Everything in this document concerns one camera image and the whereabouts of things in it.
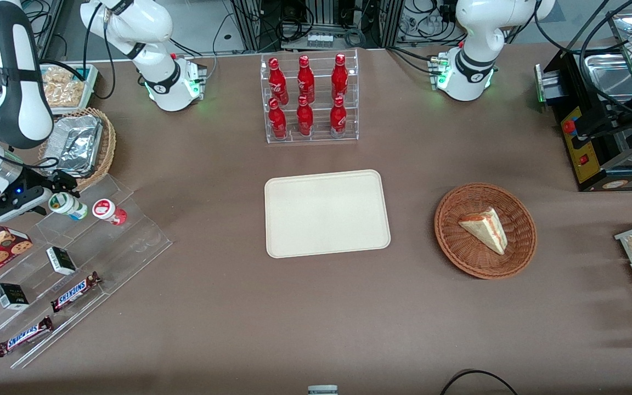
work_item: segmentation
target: bread slice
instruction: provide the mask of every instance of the bread slice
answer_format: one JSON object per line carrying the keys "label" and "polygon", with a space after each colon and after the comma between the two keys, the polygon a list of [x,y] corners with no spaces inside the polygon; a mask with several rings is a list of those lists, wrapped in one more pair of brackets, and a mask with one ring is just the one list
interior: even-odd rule
{"label": "bread slice", "polygon": [[499,255],[504,255],[504,250],[509,244],[506,239],[504,228],[501,227],[501,221],[496,210],[489,208],[485,212],[472,213],[460,218],[459,224],[467,232],[472,233],[487,247]]}

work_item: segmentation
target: wicker tray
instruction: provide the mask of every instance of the wicker tray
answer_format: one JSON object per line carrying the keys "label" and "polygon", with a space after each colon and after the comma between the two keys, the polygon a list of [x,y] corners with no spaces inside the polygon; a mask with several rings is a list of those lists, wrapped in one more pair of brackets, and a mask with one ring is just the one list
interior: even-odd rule
{"label": "wicker tray", "polygon": [[[469,213],[493,207],[509,245],[504,255],[489,249],[458,224]],[[436,238],[445,255],[464,272],[488,280],[521,272],[536,251],[535,223],[526,207],[506,190],[488,183],[470,183],[451,190],[436,209]]]}
{"label": "wicker tray", "polygon": [[[94,164],[94,173],[87,178],[77,179],[77,190],[85,190],[85,188],[95,185],[101,178],[109,172],[111,163],[114,160],[114,150],[116,149],[116,132],[114,125],[111,125],[109,118],[103,112],[95,108],[85,108],[80,111],[71,112],[63,117],[81,117],[83,115],[94,115],[104,122],[104,128],[101,132],[101,142],[99,143],[99,152],[97,154],[96,163]],[[43,143],[38,148],[38,159],[42,160],[46,152],[47,143]]]}

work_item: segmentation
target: clear acrylic shelf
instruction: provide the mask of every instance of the clear acrylic shelf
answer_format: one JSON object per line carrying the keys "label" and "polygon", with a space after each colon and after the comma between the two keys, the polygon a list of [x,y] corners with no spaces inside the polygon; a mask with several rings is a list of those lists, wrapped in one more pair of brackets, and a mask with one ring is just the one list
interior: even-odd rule
{"label": "clear acrylic shelf", "polygon": [[[20,311],[0,305],[0,342],[36,325],[46,315],[50,315],[55,330],[16,348],[1,358],[2,363],[11,368],[31,363],[172,244],[156,223],[143,215],[130,195],[128,188],[109,175],[81,193],[81,200],[90,207],[107,197],[126,210],[128,220],[120,227],[97,220],[91,213],[79,222],[51,213],[29,230],[35,248],[3,268],[0,283],[21,285],[30,305]],[[46,255],[51,245],[68,251],[77,267],[74,275],[53,271]],[[102,282],[61,312],[53,313],[50,302],[92,272],[97,272]]]}
{"label": "clear acrylic shelf", "polygon": [[[343,107],[346,108],[346,131],[343,137],[331,136],[331,73],[335,65],[336,54],[343,53],[346,56],[346,68],[348,69],[348,93],[344,97]],[[296,119],[297,99],[299,89],[296,77],[299,73],[298,53],[274,53],[262,55],[260,67],[260,82],[263,93],[263,112],[265,113],[265,130],[268,143],[308,143],[308,142],[341,142],[342,140],[358,140],[359,138],[359,87],[358,87],[358,52],[356,50],[341,50],[337,52],[309,52],[309,65],[314,72],[316,82],[315,101],[311,104],[314,112],[314,131],[310,137],[304,137],[298,131]],[[270,127],[268,113],[270,108],[268,100],[272,97],[270,91],[270,68],[267,62],[270,58],[278,58],[279,68],[286,77],[286,91],[289,94],[289,102],[281,106],[286,116],[286,139],[276,140]]]}

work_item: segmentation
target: coca-cola bottle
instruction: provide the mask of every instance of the coca-cola bottle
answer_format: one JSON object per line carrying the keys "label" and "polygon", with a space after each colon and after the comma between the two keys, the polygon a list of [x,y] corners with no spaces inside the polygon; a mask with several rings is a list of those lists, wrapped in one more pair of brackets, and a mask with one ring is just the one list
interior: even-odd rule
{"label": "coca-cola bottle", "polygon": [[299,120],[299,133],[304,137],[311,136],[314,130],[314,112],[311,110],[308,98],[305,95],[299,97],[299,108],[296,109],[296,117]]}
{"label": "coca-cola bottle", "polygon": [[299,56],[299,74],[296,76],[299,84],[299,95],[305,95],[309,103],[316,100],[316,85],[314,83],[314,72],[309,67],[309,57]]}
{"label": "coca-cola bottle", "polygon": [[289,94],[286,92],[284,73],[279,70],[279,61],[277,58],[270,58],[268,65],[270,65],[270,90],[273,97],[279,100],[279,104],[286,105],[289,103]]}
{"label": "coca-cola bottle", "polygon": [[286,117],[284,117],[284,112],[279,108],[279,102],[276,98],[270,98],[268,104],[270,105],[268,118],[270,118],[270,126],[272,127],[274,138],[284,140],[286,138]]}
{"label": "coca-cola bottle", "polygon": [[346,97],[348,93],[348,69],[346,69],[346,56],[343,53],[336,55],[336,67],[331,74],[331,96],[333,100],[341,95]]}
{"label": "coca-cola bottle", "polygon": [[343,97],[339,95],[331,108],[331,136],[341,138],[346,133],[346,117],[348,113],[343,107]]}

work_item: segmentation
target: red switch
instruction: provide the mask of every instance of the red switch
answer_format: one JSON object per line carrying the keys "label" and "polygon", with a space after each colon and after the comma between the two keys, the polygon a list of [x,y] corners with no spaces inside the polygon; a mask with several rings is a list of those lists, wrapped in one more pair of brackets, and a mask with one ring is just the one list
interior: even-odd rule
{"label": "red switch", "polygon": [[574,132],[575,130],[577,130],[577,127],[574,125],[574,121],[572,120],[565,121],[562,124],[562,131],[567,134],[570,134]]}

